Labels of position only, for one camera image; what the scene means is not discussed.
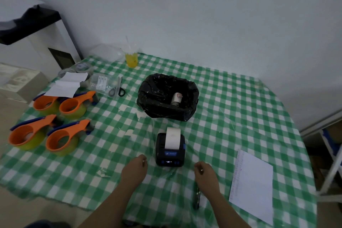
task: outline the forearm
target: forearm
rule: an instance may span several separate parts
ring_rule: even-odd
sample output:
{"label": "forearm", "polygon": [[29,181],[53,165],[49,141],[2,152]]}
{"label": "forearm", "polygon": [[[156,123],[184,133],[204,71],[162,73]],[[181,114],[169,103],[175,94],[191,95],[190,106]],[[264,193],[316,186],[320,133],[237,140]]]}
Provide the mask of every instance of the forearm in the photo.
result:
{"label": "forearm", "polygon": [[79,226],[79,228],[121,227],[122,217],[134,188],[119,183],[107,199]]}
{"label": "forearm", "polygon": [[214,210],[216,221],[220,228],[250,228],[220,192],[213,194],[208,200]]}

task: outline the hand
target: hand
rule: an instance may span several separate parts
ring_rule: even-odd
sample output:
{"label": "hand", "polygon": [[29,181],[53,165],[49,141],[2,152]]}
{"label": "hand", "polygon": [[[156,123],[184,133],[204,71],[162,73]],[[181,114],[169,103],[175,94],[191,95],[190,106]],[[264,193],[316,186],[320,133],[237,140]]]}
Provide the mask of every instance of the hand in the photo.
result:
{"label": "hand", "polygon": [[136,189],[147,174],[147,158],[141,154],[133,158],[121,171],[121,183]]}
{"label": "hand", "polygon": [[217,193],[220,194],[219,181],[210,164],[199,161],[195,164],[195,181],[199,190],[210,200]]}

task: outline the paper on wall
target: paper on wall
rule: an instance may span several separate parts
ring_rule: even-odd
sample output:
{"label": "paper on wall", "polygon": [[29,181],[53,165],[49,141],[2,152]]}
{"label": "paper on wall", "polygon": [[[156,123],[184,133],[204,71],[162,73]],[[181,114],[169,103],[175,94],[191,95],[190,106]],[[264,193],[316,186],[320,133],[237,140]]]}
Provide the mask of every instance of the paper on wall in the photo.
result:
{"label": "paper on wall", "polygon": [[43,3],[40,0],[0,0],[0,22],[18,19],[29,8]]}
{"label": "paper on wall", "polygon": [[273,226],[273,167],[239,150],[229,202]]}
{"label": "paper on wall", "polygon": [[87,79],[88,73],[66,72],[64,77],[57,80],[56,83],[45,93],[45,96],[51,97],[74,97],[75,92],[80,87],[80,82]]}
{"label": "paper on wall", "polygon": [[166,130],[165,148],[179,150],[181,143],[181,129],[168,127]]}

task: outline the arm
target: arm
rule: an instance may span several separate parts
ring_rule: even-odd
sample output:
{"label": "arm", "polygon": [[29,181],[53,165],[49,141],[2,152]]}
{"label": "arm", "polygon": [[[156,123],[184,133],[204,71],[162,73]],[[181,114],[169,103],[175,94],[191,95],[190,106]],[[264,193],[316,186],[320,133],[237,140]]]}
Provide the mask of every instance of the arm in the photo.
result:
{"label": "arm", "polygon": [[203,161],[195,164],[195,180],[209,200],[220,228],[250,228],[220,193],[216,173],[209,164]]}
{"label": "arm", "polygon": [[132,159],[121,172],[121,181],[107,199],[79,226],[79,228],[121,227],[122,217],[134,190],[147,174],[144,155]]}

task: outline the table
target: table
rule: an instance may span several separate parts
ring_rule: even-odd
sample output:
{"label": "table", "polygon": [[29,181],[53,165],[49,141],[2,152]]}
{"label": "table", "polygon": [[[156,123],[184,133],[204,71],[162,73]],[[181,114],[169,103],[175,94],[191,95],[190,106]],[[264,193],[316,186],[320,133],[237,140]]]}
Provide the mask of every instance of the table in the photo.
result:
{"label": "table", "polygon": [[[273,165],[274,227],[315,227],[316,196],[305,146],[278,98],[258,79],[140,54],[139,65],[88,57],[96,72],[123,75],[126,96],[113,100],[100,95],[84,117],[95,125],[82,136],[77,149],[65,157],[45,150],[43,142],[31,151],[7,146],[0,160],[0,184],[21,198],[41,196],[87,210],[95,210],[114,190],[124,165],[145,154],[148,172],[133,194],[124,218],[146,225],[216,227],[208,200],[202,195],[193,210],[195,162],[212,165],[220,191],[228,200],[234,161],[242,149]],[[188,122],[140,117],[137,92],[150,74],[163,73],[194,81],[200,96]],[[20,121],[38,117],[30,108]],[[182,168],[159,167],[154,144],[168,126],[180,128],[186,139]],[[234,206],[253,227],[268,227]]]}

